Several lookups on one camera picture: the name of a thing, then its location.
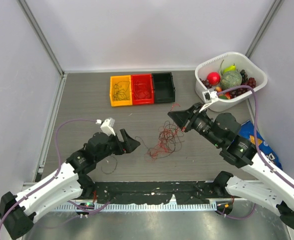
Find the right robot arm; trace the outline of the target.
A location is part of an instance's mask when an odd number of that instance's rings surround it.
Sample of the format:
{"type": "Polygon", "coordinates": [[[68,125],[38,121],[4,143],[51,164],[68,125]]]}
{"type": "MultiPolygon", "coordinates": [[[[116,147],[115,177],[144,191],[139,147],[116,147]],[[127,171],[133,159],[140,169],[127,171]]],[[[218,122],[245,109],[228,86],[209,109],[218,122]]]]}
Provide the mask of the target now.
{"type": "Polygon", "coordinates": [[[250,140],[239,135],[241,124],[231,113],[220,113],[215,120],[208,117],[201,103],[187,110],[168,112],[168,116],[185,133],[194,130],[220,150],[230,165],[264,183],[259,187],[245,183],[231,173],[221,171],[215,178],[213,193],[245,198],[275,215],[294,229],[294,179],[271,162],[250,140]]]}

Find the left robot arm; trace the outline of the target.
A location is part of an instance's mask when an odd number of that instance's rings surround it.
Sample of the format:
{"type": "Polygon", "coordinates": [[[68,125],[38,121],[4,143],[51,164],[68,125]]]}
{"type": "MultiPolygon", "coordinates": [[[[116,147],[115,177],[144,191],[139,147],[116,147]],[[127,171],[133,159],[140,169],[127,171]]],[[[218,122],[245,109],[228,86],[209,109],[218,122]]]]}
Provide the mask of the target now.
{"type": "Polygon", "coordinates": [[[140,146],[125,129],[120,133],[122,140],[116,134],[95,133],[43,180],[17,194],[6,192],[0,199],[0,231],[5,227],[10,238],[16,240],[60,204],[79,197],[89,199],[95,184],[88,173],[97,163],[111,155],[132,153],[140,146]]]}

